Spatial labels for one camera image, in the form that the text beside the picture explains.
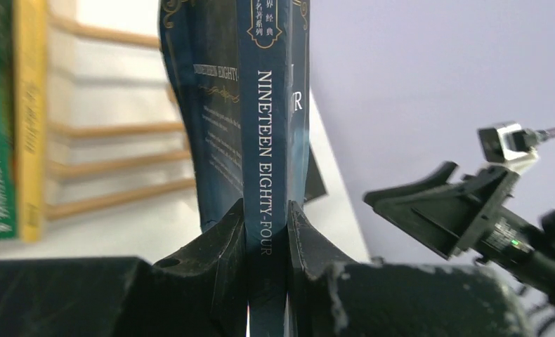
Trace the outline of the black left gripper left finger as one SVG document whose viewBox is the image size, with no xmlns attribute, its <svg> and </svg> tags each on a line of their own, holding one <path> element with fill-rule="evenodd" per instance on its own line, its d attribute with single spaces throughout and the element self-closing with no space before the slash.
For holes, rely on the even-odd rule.
<svg viewBox="0 0 555 337">
<path fill-rule="evenodd" d="M 0 336 L 244 336 L 243 203 L 175 253 L 0 260 Z"/>
</svg>

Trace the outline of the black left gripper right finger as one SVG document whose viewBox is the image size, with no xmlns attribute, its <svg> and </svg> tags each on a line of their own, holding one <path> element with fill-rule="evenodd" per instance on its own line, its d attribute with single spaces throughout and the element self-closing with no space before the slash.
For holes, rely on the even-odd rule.
<svg viewBox="0 0 555 337">
<path fill-rule="evenodd" d="M 467 265 L 359 263 L 288 210 L 290 336 L 529 336 L 514 292 Z"/>
</svg>

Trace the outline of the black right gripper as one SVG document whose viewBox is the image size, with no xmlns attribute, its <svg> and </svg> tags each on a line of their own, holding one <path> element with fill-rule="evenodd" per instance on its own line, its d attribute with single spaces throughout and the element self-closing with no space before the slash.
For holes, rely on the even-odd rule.
<svg viewBox="0 0 555 337">
<path fill-rule="evenodd" d="M 555 210 L 535 227 L 502 208 L 519 174 L 493 165 L 449 183 L 457 167 L 445 161 L 421 180 L 367 192 L 363 201 L 442 258 L 474 249 L 555 306 Z"/>
</svg>

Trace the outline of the dark blue bottom book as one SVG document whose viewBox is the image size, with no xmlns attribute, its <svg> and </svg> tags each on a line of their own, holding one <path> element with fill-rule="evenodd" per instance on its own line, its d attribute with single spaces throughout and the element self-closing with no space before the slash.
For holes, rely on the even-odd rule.
<svg viewBox="0 0 555 337">
<path fill-rule="evenodd" d="M 287 214 L 303 204 L 309 145 L 309 1 L 162 1 L 159 37 L 195 172 L 203 234 L 242 208 L 250 336 L 292 336 Z"/>
</svg>

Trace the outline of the yellow Little Prince book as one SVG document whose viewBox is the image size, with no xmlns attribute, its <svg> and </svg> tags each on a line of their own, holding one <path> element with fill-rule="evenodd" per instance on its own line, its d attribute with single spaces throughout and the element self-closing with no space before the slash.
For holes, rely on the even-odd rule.
<svg viewBox="0 0 555 337">
<path fill-rule="evenodd" d="M 46 142 L 47 3 L 13 2 L 19 237 L 41 239 Z"/>
</svg>

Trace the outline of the black Moon and Sixpence book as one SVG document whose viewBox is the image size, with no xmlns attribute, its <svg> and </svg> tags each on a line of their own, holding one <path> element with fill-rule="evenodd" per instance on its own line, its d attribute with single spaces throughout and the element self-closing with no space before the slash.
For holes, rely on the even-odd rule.
<svg viewBox="0 0 555 337">
<path fill-rule="evenodd" d="M 308 168 L 306 174 L 306 186 L 304 204 L 312 202 L 314 199 L 327 195 L 327 189 L 322 179 L 320 170 L 315 160 L 313 149 L 309 148 Z"/>
</svg>

